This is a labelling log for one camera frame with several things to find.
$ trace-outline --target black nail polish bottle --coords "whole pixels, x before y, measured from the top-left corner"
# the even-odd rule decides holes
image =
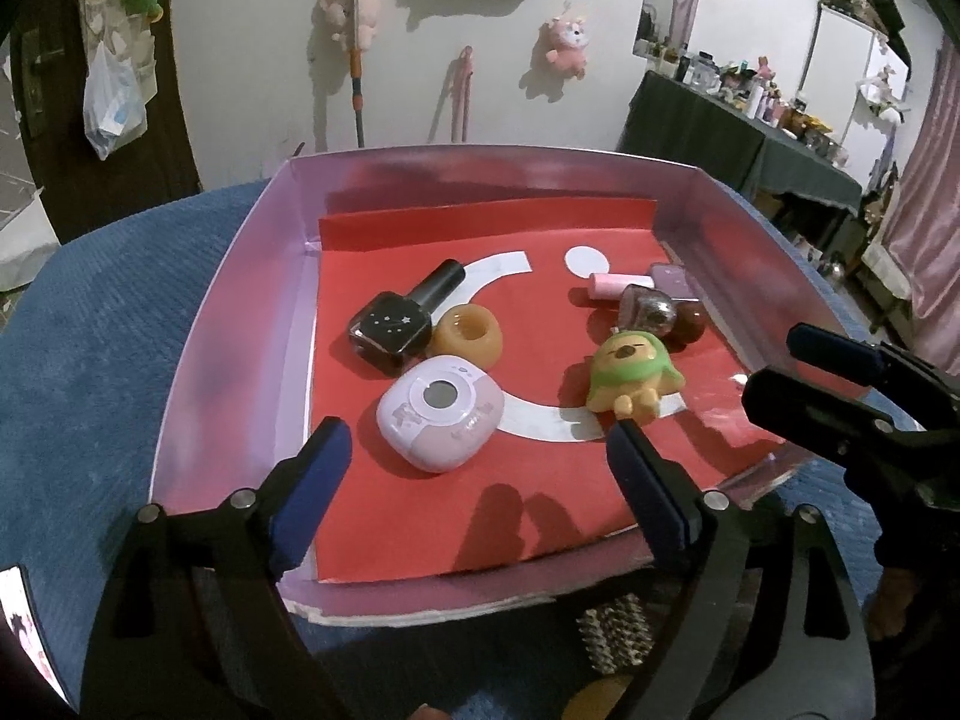
[[[430,343],[430,314],[466,275],[456,260],[445,260],[409,295],[380,293],[350,320],[347,336],[353,351],[388,376],[400,375],[406,362]]]

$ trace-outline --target pink toy camera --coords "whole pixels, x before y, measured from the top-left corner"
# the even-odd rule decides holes
[[[472,362],[445,354],[397,379],[380,399],[376,424],[412,466],[444,473],[473,457],[502,415],[496,382]]]

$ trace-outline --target white plastic bag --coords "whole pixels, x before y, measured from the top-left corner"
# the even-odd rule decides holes
[[[83,130],[90,145],[101,160],[107,159],[136,137],[146,119],[133,63],[119,61],[101,42],[83,89]]]

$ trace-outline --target brown door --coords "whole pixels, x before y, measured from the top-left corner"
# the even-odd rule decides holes
[[[147,103],[147,131],[104,162],[83,133],[78,0],[24,0],[19,7],[11,32],[13,96],[32,178],[43,187],[43,207],[61,242],[200,191],[176,88],[169,0],[160,4],[168,15],[152,25],[157,95]]]

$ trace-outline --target white wardrobe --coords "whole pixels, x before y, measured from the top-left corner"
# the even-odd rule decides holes
[[[806,111],[832,127],[830,136],[850,155],[843,170],[864,189],[894,132],[894,124],[882,122],[871,113],[858,94],[857,84],[889,67],[894,96],[902,100],[906,89],[904,60],[886,46],[882,37],[865,23],[821,5],[800,84],[808,101]]]

